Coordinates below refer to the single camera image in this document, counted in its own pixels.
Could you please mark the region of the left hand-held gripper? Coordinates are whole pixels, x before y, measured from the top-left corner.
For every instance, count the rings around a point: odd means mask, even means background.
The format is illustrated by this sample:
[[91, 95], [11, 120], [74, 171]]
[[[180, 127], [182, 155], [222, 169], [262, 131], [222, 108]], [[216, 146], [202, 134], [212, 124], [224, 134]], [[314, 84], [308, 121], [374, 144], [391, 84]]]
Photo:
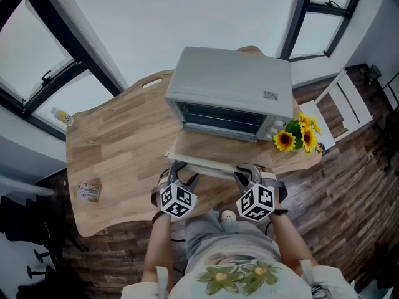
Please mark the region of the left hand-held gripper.
[[196, 173], [186, 183], [179, 180], [178, 172], [185, 168], [186, 162], [175, 162], [168, 173], [162, 173], [158, 185], [151, 191], [151, 203], [160, 214], [182, 219], [197, 205], [198, 197], [194, 190], [199, 181]]

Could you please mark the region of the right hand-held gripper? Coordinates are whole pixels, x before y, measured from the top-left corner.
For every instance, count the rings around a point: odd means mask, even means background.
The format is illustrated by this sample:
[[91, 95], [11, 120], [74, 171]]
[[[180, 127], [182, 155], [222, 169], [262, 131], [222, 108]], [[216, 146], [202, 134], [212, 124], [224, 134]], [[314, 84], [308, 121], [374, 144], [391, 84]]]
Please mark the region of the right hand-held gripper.
[[236, 166], [240, 173], [234, 173], [241, 197], [236, 201], [239, 215], [251, 221], [262, 221], [268, 215], [283, 214], [276, 209], [276, 201], [287, 197], [287, 188], [282, 181], [262, 178], [259, 165], [241, 163]]

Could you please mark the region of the glass oven door with handle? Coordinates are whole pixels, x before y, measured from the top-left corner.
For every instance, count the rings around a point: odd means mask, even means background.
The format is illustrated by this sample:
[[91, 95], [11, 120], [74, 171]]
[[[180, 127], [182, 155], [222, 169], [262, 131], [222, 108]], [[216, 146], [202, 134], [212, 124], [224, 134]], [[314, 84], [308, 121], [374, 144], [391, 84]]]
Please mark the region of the glass oven door with handle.
[[258, 143], [182, 129], [165, 155], [187, 163], [188, 170], [207, 176], [233, 179], [241, 163], [264, 164]]

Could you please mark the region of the grey toaster oven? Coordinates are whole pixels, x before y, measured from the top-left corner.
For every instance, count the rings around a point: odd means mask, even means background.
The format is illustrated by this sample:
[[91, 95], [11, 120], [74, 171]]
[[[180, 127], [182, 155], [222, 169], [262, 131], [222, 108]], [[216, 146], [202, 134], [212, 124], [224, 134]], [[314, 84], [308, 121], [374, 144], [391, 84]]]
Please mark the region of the grey toaster oven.
[[266, 128], [275, 128], [275, 120], [284, 121], [285, 128], [293, 119], [290, 63], [235, 50], [185, 47], [165, 99], [184, 129], [272, 141]]

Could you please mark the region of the person's left forearm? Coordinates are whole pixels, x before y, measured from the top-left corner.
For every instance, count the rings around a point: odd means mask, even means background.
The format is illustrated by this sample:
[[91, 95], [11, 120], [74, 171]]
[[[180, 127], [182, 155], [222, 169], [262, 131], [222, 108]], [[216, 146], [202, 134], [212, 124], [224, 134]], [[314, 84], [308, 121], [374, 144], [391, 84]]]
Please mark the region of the person's left forearm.
[[141, 282], [157, 282], [156, 268], [165, 267], [169, 274], [169, 284], [173, 284], [173, 250], [170, 226], [171, 217], [167, 214], [161, 215], [153, 223]]

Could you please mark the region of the person's right forearm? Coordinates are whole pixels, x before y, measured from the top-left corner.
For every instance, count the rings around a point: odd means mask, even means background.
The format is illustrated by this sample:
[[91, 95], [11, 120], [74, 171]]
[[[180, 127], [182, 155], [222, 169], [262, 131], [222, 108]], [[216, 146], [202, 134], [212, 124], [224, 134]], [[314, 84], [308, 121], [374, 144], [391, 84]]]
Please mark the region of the person's right forearm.
[[276, 235], [276, 242], [284, 265], [298, 275], [302, 275], [300, 265], [302, 260], [309, 259], [311, 266], [318, 266], [305, 240], [286, 214], [271, 214], [269, 219]]

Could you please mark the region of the yellow sunflower bouquet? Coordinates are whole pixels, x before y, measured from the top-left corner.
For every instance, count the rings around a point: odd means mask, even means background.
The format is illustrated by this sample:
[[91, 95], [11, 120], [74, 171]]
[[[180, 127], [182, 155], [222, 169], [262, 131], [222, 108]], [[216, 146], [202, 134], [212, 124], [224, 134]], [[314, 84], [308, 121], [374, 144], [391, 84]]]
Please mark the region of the yellow sunflower bouquet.
[[303, 148], [308, 155], [322, 154], [323, 145], [317, 141], [316, 135], [322, 135], [316, 118], [299, 112], [298, 119], [291, 120], [284, 130], [278, 131], [272, 138], [276, 148], [282, 152], [288, 153]]

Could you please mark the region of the person's grey trousers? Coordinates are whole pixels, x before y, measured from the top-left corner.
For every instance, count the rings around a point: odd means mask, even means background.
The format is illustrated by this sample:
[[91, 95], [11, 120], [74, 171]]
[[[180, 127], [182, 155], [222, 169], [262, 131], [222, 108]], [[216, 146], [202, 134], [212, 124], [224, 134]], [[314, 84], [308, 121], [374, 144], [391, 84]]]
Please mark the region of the person's grey trousers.
[[247, 221], [219, 221], [219, 212], [185, 220], [186, 273], [193, 270], [248, 263], [253, 260], [282, 262], [277, 244]]

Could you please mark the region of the brown card with white label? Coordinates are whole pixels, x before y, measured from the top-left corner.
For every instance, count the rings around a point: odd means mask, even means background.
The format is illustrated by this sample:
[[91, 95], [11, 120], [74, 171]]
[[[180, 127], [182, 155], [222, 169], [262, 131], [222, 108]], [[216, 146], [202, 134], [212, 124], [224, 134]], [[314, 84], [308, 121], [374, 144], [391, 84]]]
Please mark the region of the brown card with white label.
[[98, 202], [101, 187], [100, 184], [80, 183], [77, 188], [77, 199], [80, 201]]

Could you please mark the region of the white shirt with green flowers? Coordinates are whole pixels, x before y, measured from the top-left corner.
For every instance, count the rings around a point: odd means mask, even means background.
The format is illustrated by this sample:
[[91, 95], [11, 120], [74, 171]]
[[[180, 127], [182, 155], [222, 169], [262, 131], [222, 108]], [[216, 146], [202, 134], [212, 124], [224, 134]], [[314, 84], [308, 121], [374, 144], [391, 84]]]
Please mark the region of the white shirt with green flowers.
[[270, 260], [198, 267], [168, 290], [166, 268], [157, 267], [157, 282], [126, 286], [121, 299], [358, 299], [339, 269], [309, 259], [300, 269]]

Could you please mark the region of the white wooden chair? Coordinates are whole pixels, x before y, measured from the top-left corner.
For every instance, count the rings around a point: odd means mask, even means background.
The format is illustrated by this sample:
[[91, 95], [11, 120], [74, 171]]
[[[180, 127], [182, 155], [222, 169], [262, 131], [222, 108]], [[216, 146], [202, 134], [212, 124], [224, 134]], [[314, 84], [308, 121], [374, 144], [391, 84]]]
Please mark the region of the white wooden chair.
[[[326, 95], [329, 95], [334, 101], [340, 116], [343, 118], [342, 125], [345, 132], [335, 138], [332, 136], [317, 106]], [[317, 125], [322, 131], [321, 135], [317, 135], [317, 141], [324, 147], [324, 150], [333, 147], [336, 142], [351, 135], [373, 120], [373, 116], [345, 69], [339, 72], [330, 85], [315, 100], [303, 103], [299, 107], [304, 115], [316, 118]]]

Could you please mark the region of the clear bottle with yellow label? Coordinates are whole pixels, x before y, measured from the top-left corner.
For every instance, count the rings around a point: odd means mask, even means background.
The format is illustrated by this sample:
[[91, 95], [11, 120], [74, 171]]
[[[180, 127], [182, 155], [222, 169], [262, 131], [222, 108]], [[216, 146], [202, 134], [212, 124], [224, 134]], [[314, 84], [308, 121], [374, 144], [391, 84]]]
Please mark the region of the clear bottle with yellow label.
[[71, 126], [74, 122], [73, 116], [60, 108], [52, 107], [51, 113], [54, 116], [54, 118], [56, 118], [57, 120], [59, 120], [60, 122], [62, 122], [67, 126]]

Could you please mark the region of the black-framed window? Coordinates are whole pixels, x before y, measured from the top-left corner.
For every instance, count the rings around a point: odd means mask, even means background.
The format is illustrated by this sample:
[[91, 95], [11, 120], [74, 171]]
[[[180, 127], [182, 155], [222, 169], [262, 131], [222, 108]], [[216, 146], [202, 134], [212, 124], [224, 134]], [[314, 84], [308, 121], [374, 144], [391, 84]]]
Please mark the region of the black-framed window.
[[125, 88], [66, 7], [67, 0], [0, 0], [0, 108], [59, 140], [66, 127], [52, 107], [75, 113]]
[[330, 57], [354, 15], [359, 0], [293, 0], [291, 22], [280, 58], [290, 62]]

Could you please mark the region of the small black waste bin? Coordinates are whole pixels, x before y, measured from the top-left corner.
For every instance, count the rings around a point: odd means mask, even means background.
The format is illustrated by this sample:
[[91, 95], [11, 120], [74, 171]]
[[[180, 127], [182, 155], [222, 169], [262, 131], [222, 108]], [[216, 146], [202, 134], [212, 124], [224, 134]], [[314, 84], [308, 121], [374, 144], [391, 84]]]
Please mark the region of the small black waste bin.
[[367, 80], [369, 84], [377, 81], [381, 77], [381, 72], [376, 65], [372, 65], [367, 72]]

